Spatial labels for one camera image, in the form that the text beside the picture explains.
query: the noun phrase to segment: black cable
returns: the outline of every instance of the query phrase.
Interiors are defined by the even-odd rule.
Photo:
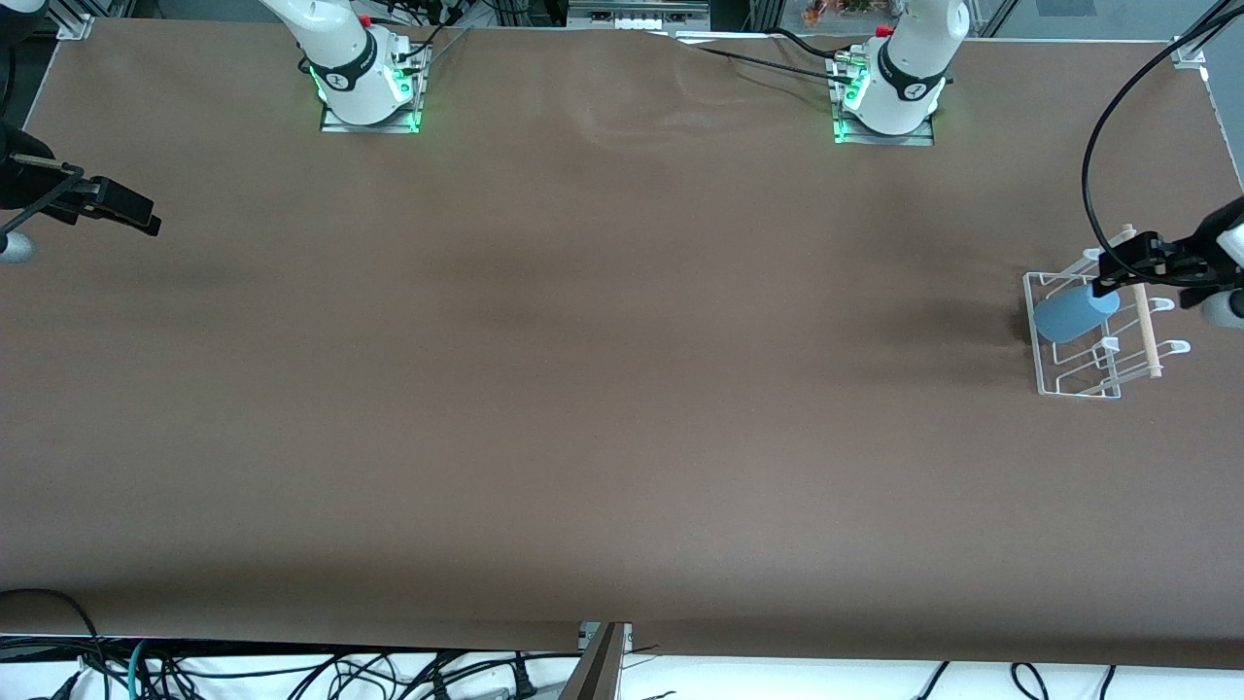
[[[17,46],[9,46],[9,77],[4,81],[4,93],[0,94],[0,117],[9,111],[9,102],[12,101],[12,86],[17,81]]]
[[[773,61],[765,61],[764,58],[754,58],[751,56],[744,56],[741,53],[733,53],[730,51],[722,51],[720,48],[709,48],[707,46],[695,46],[695,48],[699,48],[700,51],[708,51],[709,53],[715,53],[718,56],[725,56],[726,58],[736,58],[739,61],[746,61],[749,63],[756,63],[758,66],[766,66],[766,67],[770,67],[770,68],[776,68],[779,71],[789,71],[789,72],[792,72],[792,73],[807,75],[807,76],[812,76],[812,77],[819,77],[821,80],[829,80],[830,82],[841,82],[843,85],[851,82],[851,78],[848,78],[847,76],[830,75],[830,73],[821,72],[821,71],[810,71],[807,68],[797,68],[795,66],[786,66],[786,65],[782,65],[782,63],[775,63]]]
[[[413,51],[409,51],[407,53],[398,55],[397,60],[398,61],[404,61],[404,60],[409,58],[411,56],[414,56],[419,51],[423,51],[428,46],[432,46],[432,42],[437,39],[437,35],[440,34],[440,30],[445,29],[447,26],[449,26],[449,25],[445,25],[445,24],[437,25],[437,29],[432,30],[432,34],[428,35],[428,39],[423,40],[423,44],[419,44],[418,48],[415,48]]]
[[[412,693],[414,693],[415,689],[428,683],[428,679],[430,679],[434,674],[440,673],[440,669],[445,668],[454,660],[463,658],[464,655],[466,655],[465,652],[457,652],[457,650],[438,653],[437,658],[433,659],[430,664],[423,666],[423,670],[414,674],[414,678],[411,679],[411,683],[406,686],[406,690],[403,690],[402,694],[397,696],[397,700],[406,700],[406,698],[409,696]]]
[[[82,178],[82,168],[77,168],[77,175],[73,177],[73,182],[77,182],[81,178]],[[49,201],[51,201],[51,199],[55,199],[55,198],[56,196],[51,196],[49,199]],[[77,601],[75,601],[72,596],[70,596],[68,593],[62,593],[60,591],[53,591],[51,588],[10,588],[9,591],[0,591],[0,601],[2,601],[5,598],[9,598],[9,597],[12,597],[12,596],[44,596],[46,598],[56,598],[57,601],[65,603],[70,608],[73,608],[73,612],[77,613],[78,618],[82,619],[82,624],[86,625],[86,630],[91,635],[91,642],[92,642],[92,645],[95,647],[96,658],[98,659],[100,665],[101,666],[107,665],[108,658],[103,655],[103,647],[100,644],[100,630],[95,627],[95,622],[91,620],[91,615],[86,614],[86,609],[82,608],[82,606]],[[103,681],[103,698],[104,698],[104,700],[108,700],[109,698],[112,698],[112,684],[108,683],[107,679],[104,679],[104,681]]]
[[[1115,680],[1115,671],[1118,666],[1110,666],[1106,669],[1106,678],[1101,679],[1101,689],[1097,690],[1097,700],[1106,700],[1106,691],[1110,690],[1110,681]]]
[[[290,691],[286,700],[301,700],[301,698],[306,695],[307,689],[311,688],[311,684],[315,683],[315,679],[320,678],[320,674],[328,670],[330,666],[335,665],[343,656],[345,654],[335,654],[330,656],[327,661],[311,669],[311,673],[309,673],[302,680],[299,681],[297,685],[294,686],[294,690]]]
[[[1101,132],[1106,127],[1106,122],[1110,121],[1111,114],[1115,113],[1115,109],[1117,109],[1120,103],[1122,103],[1123,98],[1127,97],[1127,93],[1131,92],[1133,87],[1136,87],[1136,83],[1138,83],[1144,76],[1147,76],[1149,71],[1152,71],[1154,67],[1162,63],[1162,61],[1167,60],[1167,57],[1169,57],[1172,53],[1174,53],[1179,48],[1192,42],[1198,36],[1213,31],[1220,26],[1224,26],[1225,24],[1230,22],[1232,20],[1234,20],[1240,15],[1244,15],[1244,7],[1237,7],[1235,10],[1232,10],[1224,15],[1219,15],[1204,22],[1203,25],[1198,26],[1194,31],[1184,36],[1181,36],[1169,46],[1159,51],[1157,56],[1154,56],[1147,63],[1144,63],[1144,66],[1141,67],[1141,70],[1137,71],[1136,75],[1133,75],[1123,85],[1122,90],[1118,91],[1118,94],[1115,94],[1115,98],[1111,99],[1110,104],[1106,106],[1106,111],[1102,112],[1101,118],[1097,119],[1097,124],[1092,129],[1092,136],[1088,137],[1088,145],[1085,148],[1084,163],[1080,167],[1080,194],[1081,198],[1084,199],[1085,214],[1087,214],[1088,216],[1088,225],[1092,226],[1093,236],[1097,239],[1097,244],[1102,247],[1102,250],[1105,250],[1106,254],[1108,254],[1115,260],[1115,262],[1120,267],[1122,267],[1126,272],[1136,276],[1142,281],[1147,281],[1151,283],[1166,283],[1169,286],[1178,286],[1178,287],[1203,287],[1203,286],[1222,285],[1220,280],[1218,281],[1173,280],[1173,279],[1163,279],[1162,275],[1151,275],[1146,271],[1133,267],[1127,260],[1122,257],[1122,255],[1118,254],[1118,251],[1115,250],[1115,247],[1111,246],[1110,240],[1106,237],[1106,233],[1101,228],[1101,221],[1097,219],[1097,211],[1093,209],[1092,205],[1092,187],[1090,184],[1090,170],[1092,168],[1093,150],[1096,150],[1097,148],[1097,140],[1101,138]]]
[[[949,665],[950,661],[942,661],[940,664],[937,665],[937,669],[933,671],[933,675],[931,675],[928,683],[924,684],[924,690],[922,690],[921,694],[916,696],[916,700],[929,700],[929,695],[933,695],[933,689],[937,688],[937,681],[942,680],[942,674],[945,673],[945,669]]]
[[[371,669],[372,666],[374,666],[376,664],[381,663],[382,660],[384,660],[387,658],[388,658],[388,654],[379,654],[374,659],[372,659],[371,661],[367,661],[367,664],[364,664],[362,666],[347,663],[346,668],[353,669],[353,673],[351,673],[348,676],[345,676],[345,678],[343,678],[343,675],[341,673],[341,665],[340,664],[333,664],[333,668],[336,669],[337,675],[333,676],[332,685],[328,686],[330,688],[328,700],[340,700],[341,699],[341,691],[345,690],[346,686],[350,685],[355,680],[364,680],[367,683],[373,683],[377,686],[379,686],[381,690],[383,690],[384,688],[381,686],[377,681],[371,680],[371,679],[361,679],[360,676],[362,676],[363,671],[366,671],[367,669]]]
[[[820,56],[821,58],[832,58],[833,55],[837,53],[838,51],[846,51],[847,48],[851,48],[851,45],[847,44],[842,48],[835,48],[833,51],[822,51],[822,50],[817,48],[816,46],[812,46],[811,44],[804,41],[804,37],[799,36],[794,31],[790,31],[789,29],[782,29],[780,26],[775,26],[773,29],[766,29],[765,34],[779,34],[781,36],[785,36],[786,39],[794,41],[795,46],[799,46],[800,48],[802,48],[804,51],[807,51],[809,53],[811,53],[814,56]]]
[[[1023,683],[1020,683],[1019,680],[1020,669],[1028,669],[1029,673],[1033,674],[1033,678],[1036,679],[1036,685],[1041,689],[1040,698],[1033,695],[1033,693],[1029,691],[1029,689],[1025,688]],[[1036,671],[1036,666],[1034,666],[1033,664],[1011,664],[1011,683],[1015,684],[1016,690],[1023,693],[1024,696],[1028,698],[1028,700],[1050,700],[1050,691],[1045,689],[1045,679],[1041,678],[1041,674]]]
[[[527,700],[527,698],[534,698],[539,693],[531,683],[531,676],[527,674],[527,664],[522,659],[522,652],[514,653],[514,663],[510,664],[510,671],[514,674],[514,700]]]
[[[524,661],[539,661],[540,659],[578,659],[580,656],[582,656],[582,654],[559,654],[559,653],[529,654],[526,656],[522,656],[522,660]],[[459,680],[463,680],[464,678],[469,678],[469,676],[473,676],[475,674],[481,674],[481,673],[484,673],[486,670],[495,669],[495,668],[499,668],[499,666],[510,665],[513,663],[514,663],[513,659],[493,659],[490,661],[476,661],[476,663],[474,663],[474,664],[471,664],[469,666],[463,666],[460,669],[455,669],[453,671],[443,674],[442,675],[442,681],[443,681],[444,685],[448,686],[450,684],[458,683]],[[429,698],[433,698],[433,695],[434,695],[434,690],[429,690],[429,691],[424,693],[423,695],[420,695],[418,700],[428,700]],[[402,700],[403,698],[404,698],[404,695],[399,696],[398,700]]]
[[[479,0],[479,1],[483,2],[485,7],[491,9],[494,12],[496,12],[499,15],[510,15],[510,16],[514,16],[514,17],[525,17],[527,15],[527,12],[531,11],[531,5],[527,5],[522,10],[504,10],[501,7],[498,7],[494,4],[489,2],[488,0]]]
[[[285,675],[285,674],[300,674],[304,671],[315,670],[317,666],[299,666],[296,669],[272,669],[267,671],[249,671],[249,673],[236,673],[236,674],[213,674],[207,671],[195,671],[180,669],[182,675],[194,676],[194,678],[208,678],[208,679],[243,679],[243,678],[264,678],[272,675]]]

